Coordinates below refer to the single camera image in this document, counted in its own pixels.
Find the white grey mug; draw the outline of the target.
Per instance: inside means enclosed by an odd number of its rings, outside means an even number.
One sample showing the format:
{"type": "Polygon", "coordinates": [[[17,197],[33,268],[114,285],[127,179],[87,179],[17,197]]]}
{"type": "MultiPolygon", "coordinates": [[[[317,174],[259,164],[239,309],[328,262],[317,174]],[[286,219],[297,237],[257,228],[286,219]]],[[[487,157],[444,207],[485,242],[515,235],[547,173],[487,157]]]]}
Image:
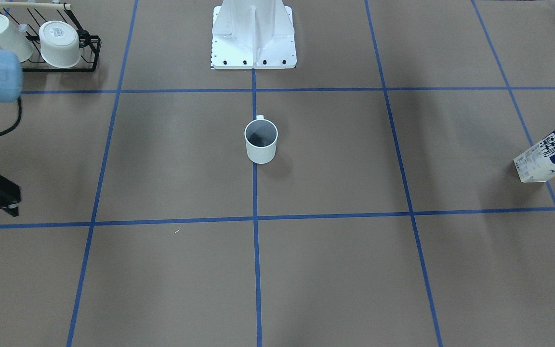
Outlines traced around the white grey mug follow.
{"type": "Polygon", "coordinates": [[[257,115],[244,128],[244,140],[247,156],[255,164],[267,164],[276,155],[279,131],[276,125],[257,115]]]}

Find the blue white milk carton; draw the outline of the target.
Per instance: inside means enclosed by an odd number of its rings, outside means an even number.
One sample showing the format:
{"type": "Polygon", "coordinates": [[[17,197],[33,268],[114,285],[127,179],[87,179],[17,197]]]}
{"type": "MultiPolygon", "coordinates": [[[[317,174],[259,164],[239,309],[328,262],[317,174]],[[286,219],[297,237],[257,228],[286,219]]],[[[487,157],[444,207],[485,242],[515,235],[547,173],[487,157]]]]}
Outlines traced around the blue white milk carton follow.
{"type": "Polygon", "coordinates": [[[514,158],[522,183],[547,182],[555,177],[555,130],[514,158]]]}

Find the white cup front rack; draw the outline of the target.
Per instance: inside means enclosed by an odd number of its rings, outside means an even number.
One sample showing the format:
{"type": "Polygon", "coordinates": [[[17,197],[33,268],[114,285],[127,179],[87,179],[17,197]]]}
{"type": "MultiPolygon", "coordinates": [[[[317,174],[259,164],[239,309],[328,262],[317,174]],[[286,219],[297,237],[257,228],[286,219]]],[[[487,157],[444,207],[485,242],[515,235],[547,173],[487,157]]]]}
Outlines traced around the white cup front rack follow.
{"type": "Polygon", "coordinates": [[[38,31],[40,55],[55,68],[71,68],[81,59],[79,34],[68,23],[48,21],[38,31]]]}

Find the white cup rack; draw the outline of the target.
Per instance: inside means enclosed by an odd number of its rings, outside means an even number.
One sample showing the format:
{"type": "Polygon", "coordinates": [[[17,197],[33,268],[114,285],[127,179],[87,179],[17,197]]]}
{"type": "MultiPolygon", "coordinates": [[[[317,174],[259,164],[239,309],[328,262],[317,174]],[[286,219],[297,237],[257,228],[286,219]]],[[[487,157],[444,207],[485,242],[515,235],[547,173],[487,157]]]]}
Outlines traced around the white cup rack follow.
{"type": "Polygon", "coordinates": [[[40,55],[55,68],[71,68],[81,59],[79,34],[68,23],[48,21],[38,31],[40,55]]]}
{"type": "Polygon", "coordinates": [[[34,47],[8,17],[0,14],[0,49],[13,52],[19,62],[27,61],[33,55],[34,47]]]}

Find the white cup rear rack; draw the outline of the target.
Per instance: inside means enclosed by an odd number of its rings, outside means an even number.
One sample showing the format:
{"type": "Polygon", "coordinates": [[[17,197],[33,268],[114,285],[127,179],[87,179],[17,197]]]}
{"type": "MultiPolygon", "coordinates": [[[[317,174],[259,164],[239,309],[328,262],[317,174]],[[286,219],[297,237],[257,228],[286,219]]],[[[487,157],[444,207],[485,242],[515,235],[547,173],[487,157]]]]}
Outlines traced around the white cup rear rack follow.
{"type": "Polygon", "coordinates": [[[19,62],[27,61],[33,55],[34,47],[8,17],[0,14],[0,49],[13,52],[19,62]]]}

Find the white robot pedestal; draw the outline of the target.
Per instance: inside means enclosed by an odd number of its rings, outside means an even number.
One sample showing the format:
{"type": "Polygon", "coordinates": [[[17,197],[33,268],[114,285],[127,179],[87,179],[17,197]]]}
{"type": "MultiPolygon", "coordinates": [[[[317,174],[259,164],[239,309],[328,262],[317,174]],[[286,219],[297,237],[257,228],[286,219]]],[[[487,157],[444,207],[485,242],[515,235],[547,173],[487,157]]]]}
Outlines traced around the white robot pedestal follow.
{"type": "Polygon", "coordinates": [[[213,8],[210,66],[216,70],[297,66],[293,11],[281,0],[224,0],[213,8]]]}

